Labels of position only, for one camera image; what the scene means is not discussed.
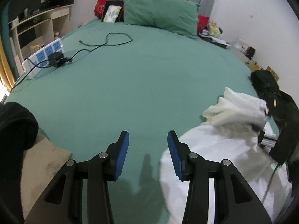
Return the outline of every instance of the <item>power strip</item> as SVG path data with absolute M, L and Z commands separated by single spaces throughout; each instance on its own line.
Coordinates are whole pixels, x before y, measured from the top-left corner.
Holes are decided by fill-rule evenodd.
M 64 54 L 64 48 L 63 48 L 62 41 L 60 38 L 47 44 L 45 47 L 41 48 L 39 51 L 37 51 L 33 55 L 29 56 L 29 59 L 36 65 L 36 64 L 42 62 L 43 60 L 47 60 L 48 56 L 54 52 L 62 52 Z M 22 65 L 25 70 L 25 73 L 28 73 L 32 68 L 34 68 L 34 65 L 27 59 L 25 61 L 23 61 Z M 39 64 L 38 66 L 45 67 L 48 65 L 49 65 L 49 62 L 45 61 L 45 62 Z M 35 77 L 35 75 L 37 73 L 40 72 L 40 70 L 42 70 L 42 68 L 38 68 L 38 67 L 34 68 L 28 74 L 27 77 L 29 79 L 32 79 L 33 77 Z

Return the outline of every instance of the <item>shelf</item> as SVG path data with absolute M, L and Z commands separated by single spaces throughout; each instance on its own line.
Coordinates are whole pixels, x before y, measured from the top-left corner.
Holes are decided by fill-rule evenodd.
M 58 8 L 71 7 L 72 5 L 73 5 L 73 4 L 65 5 L 65 6 L 57 7 L 57 8 L 52 8 L 52 9 L 44 10 L 44 11 L 42 11 L 42 12 L 40 12 L 40 13 L 33 14 L 33 15 L 29 16 L 28 18 L 22 20 L 21 22 L 19 22 L 19 23 L 16 24 L 15 26 L 12 26 L 12 28 L 10 29 L 10 31 L 12 31 L 13 29 L 15 29 L 17 26 L 19 26 L 19 25 L 21 25 L 21 24 L 23 24 L 23 23 L 25 23 L 25 22 L 27 22 L 27 21 L 29 21 L 29 20 L 31 20 L 31 19 L 34 19 L 34 18 L 36 18 L 36 17 L 38 17 L 38 16 L 40 16 L 40 15 L 42 15 L 42 14 L 52 12 L 52 11 L 54 11 L 55 9 L 58 9 Z
M 32 28 L 34 28 L 34 27 L 40 25 L 40 24 L 43 24 L 44 22 L 49 21 L 49 20 L 50 20 L 50 18 L 48 18 L 48 19 L 46 19 L 46 20 L 43 20 L 43 21 L 41 21 L 41 22 L 39 22 L 39 23 L 37 23 L 37 24 L 35 24 L 35 25 L 32 25 L 32 26 L 29 27 L 28 29 L 25 29 L 25 30 L 23 30 L 22 32 L 19 32 L 19 33 L 18 33 L 18 36 L 21 35 L 22 33 L 25 33 L 26 31 L 28 31 L 28 30 L 30 30 L 30 29 L 32 29 Z

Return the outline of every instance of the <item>blue gripper pad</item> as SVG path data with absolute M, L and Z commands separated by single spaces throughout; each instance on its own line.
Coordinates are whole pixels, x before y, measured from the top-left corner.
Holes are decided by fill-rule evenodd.
M 172 159 L 175 174 L 178 176 L 179 180 L 182 180 L 182 178 L 183 178 L 182 164 L 181 164 L 180 156 L 178 154 L 178 150 L 175 146 L 174 139 L 172 137 L 171 132 L 168 132 L 167 144 L 168 144 L 168 148 L 170 151 L 170 156 Z
M 120 139 L 121 142 L 117 142 L 117 144 L 120 144 L 120 148 L 119 148 L 119 152 L 118 155 L 116 157 L 116 161 L 115 161 L 115 172 L 114 172 L 114 179 L 117 180 L 119 178 L 119 176 L 121 175 L 121 172 L 123 170 L 123 166 L 124 166 L 124 162 L 125 162 L 125 158 L 127 155 L 127 151 L 128 151 L 128 147 L 129 147 L 129 133 L 127 131 L 125 131 L 125 136 L 123 137 L 123 139 Z

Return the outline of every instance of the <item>blue outlet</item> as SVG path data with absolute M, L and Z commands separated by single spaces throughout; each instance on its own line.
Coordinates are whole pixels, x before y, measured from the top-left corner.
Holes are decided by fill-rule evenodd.
M 51 54 L 54 52 L 51 45 L 48 46 L 47 48 L 45 48 L 44 51 L 46 52 L 46 55 L 47 55 L 47 56 L 51 55 Z
M 44 55 L 44 51 L 42 50 L 41 52 L 39 52 L 37 55 L 36 55 L 37 59 L 38 59 L 38 62 L 42 62 L 43 60 L 46 59 L 46 56 Z
M 53 44 L 54 50 L 58 51 L 61 48 L 60 41 L 57 41 Z
M 48 62 L 45 61 L 45 62 L 41 63 L 40 66 L 41 66 L 41 67 L 44 67 L 45 65 L 47 65 L 47 63 L 48 63 Z

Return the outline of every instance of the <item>black cable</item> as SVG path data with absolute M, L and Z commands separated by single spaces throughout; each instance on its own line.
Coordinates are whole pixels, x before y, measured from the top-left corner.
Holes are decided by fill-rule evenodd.
M 126 35 L 129 39 L 130 39 L 130 41 L 127 41 L 127 42 L 124 42 L 124 43 L 120 43 L 120 44 L 108 44 L 107 45 L 107 43 L 108 43 L 108 36 L 109 35 Z M 69 61 L 71 61 L 74 57 L 75 57 L 75 55 L 76 54 L 78 54 L 79 52 L 81 52 L 81 51 L 84 51 L 84 50 L 86 50 L 86 51 L 88 51 L 89 53 L 90 52 L 93 52 L 94 50 L 96 50 L 96 49 L 98 49 L 98 48 L 100 48 L 100 47 L 102 47 L 102 46 L 117 46 L 117 45 L 123 45 L 123 44 L 128 44 L 128 43 L 130 43 L 130 42 L 132 42 L 133 41 L 133 39 L 132 39 L 132 37 L 130 36 L 130 35 L 128 35 L 128 34 L 125 34 L 125 33 L 108 33 L 107 35 L 106 35 L 106 42 L 104 43 L 104 44 L 100 44 L 100 45 L 88 45 L 88 44 L 85 44 L 85 43 L 83 43 L 81 40 L 79 41 L 81 44 L 84 44 L 84 45 L 86 45 L 86 46 L 92 46 L 92 47 L 94 47 L 94 46 L 96 46 L 96 48 L 94 48 L 94 49 L 92 49 L 92 50 L 88 50 L 88 49 L 81 49 L 81 50 L 79 50 L 79 51 L 77 51 L 71 58 L 69 58 L 66 62 L 69 62 Z M 15 84 L 14 86 L 13 86 L 13 88 L 11 89 L 11 92 L 12 92 L 12 90 L 16 87 L 16 86 L 18 86 L 21 82 L 23 82 L 23 80 L 29 75 L 29 73 L 30 72 L 32 72 L 33 71 L 33 69 L 34 68 L 36 68 L 36 67 L 38 67 L 38 68 L 41 68 L 41 69 L 43 69 L 43 68 L 49 68 L 49 67 L 51 67 L 51 66 L 45 66 L 45 67 L 41 67 L 41 66 L 39 66 L 41 63 L 43 63 L 43 62 L 46 62 L 46 61 L 49 61 L 49 59 L 47 59 L 47 60 L 43 60 L 43 61 L 41 61 L 41 62 L 39 62 L 38 64 L 34 64 L 33 62 L 32 62 L 32 60 L 31 59 L 29 59 L 29 58 L 27 58 L 33 65 L 34 65 L 34 67 L 22 78 L 22 80 L 18 83 L 18 84 Z
M 32 62 L 32 60 L 29 59 L 29 57 L 27 58 L 27 60 L 29 60 L 29 61 L 31 62 L 31 64 L 35 66 L 35 64 Z M 49 67 L 51 67 L 51 66 L 44 66 L 44 67 L 42 67 L 42 66 L 38 66 L 38 65 L 36 65 L 36 67 L 37 67 L 37 68 L 41 68 L 41 69 L 43 69 L 43 68 L 49 68 Z
M 279 163 L 277 164 L 276 168 L 274 169 L 274 171 L 273 171 L 273 173 L 272 173 L 272 175 L 271 175 L 271 177 L 270 177 L 270 180 L 269 180 L 269 183 L 268 183 L 268 186 L 267 186 L 266 192 L 265 192 L 265 194 L 264 194 L 264 197 L 263 197 L 262 203 L 264 203 L 264 201 L 265 201 L 265 199 L 266 199 L 266 196 L 267 196 L 267 194 L 268 194 L 268 191 L 269 191 L 269 189 L 270 189 L 270 186 L 271 186 L 271 184 L 272 184 L 272 181 L 273 181 L 274 174 L 275 174 L 276 170 L 278 169 L 278 167 L 279 167 Z
M 109 35 L 126 35 L 126 36 L 130 39 L 130 41 L 127 41 L 127 42 L 124 42 L 124 43 L 120 43 L 120 44 L 107 44 L 107 43 L 108 43 L 108 36 L 109 36 Z M 77 52 L 76 52 L 76 53 L 75 53 L 69 60 L 72 60 L 76 54 L 78 54 L 79 52 L 81 52 L 81 51 L 83 51 L 83 50 L 86 50 L 86 51 L 88 51 L 88 52 L 93 52 L 94 50 L 96 50 L 96 49 L 98 49 L 98 48 L 100 48 L 100 47 L 102 47 L 102 46 L 117 46 L 117 45 L 128 44 L 128 43 L 130 43 L 130 42 L 133 41 L 132 37 L 131 37 L 130 35 L 128 35 L 128 34 L 125 34 L 125 33 L 108 33 L 108 34 L 106 35 L 106 39 L 105 39 L 105 40 L 106 40 L 106 42 L 105 42 L 104 44 L 98 44 L 98 45 L 88 45 L 88 44 L 84 43 L 82 40 L 79 40 L 79 43 L 81 43 L 81 44 L 83 44 L 83 45 L 86 45 L 86 46 L 89 46 L 89 47 L 94 47 L 94 46 L 96 46 L 96 48 L 94 48 L 94 49 L 92 49 L 92 50 L 81 49 L 81 50 L 77 51 Z
M 29 75 L 29 73 L 30 72 L 32 72 L 33 71 L 33 69 L 34 68 L 36 68 L 38 65 L 40 65 L 41 63 L 43 63 L 43 62 L 45 62 L 45 61 L 47 61 L 47 60 L 44 60 L 44 61 L 41 61 L 41 62 L 39 62 L 39 63 L 37 63 L 36 65 L 34 65 L 34 67 L 22 78 L 22 80 L 18 83 L 18 84 L 15 84 L 14 86 L 13 86 L 13 88 L 11 89 L 11 91 L 10 92 L 12 92 L 13 91 L 13 89 L 16 87 L 16 86 L 18 86 L 21 82 L 23 82 L 24 81 L 24 79 Z

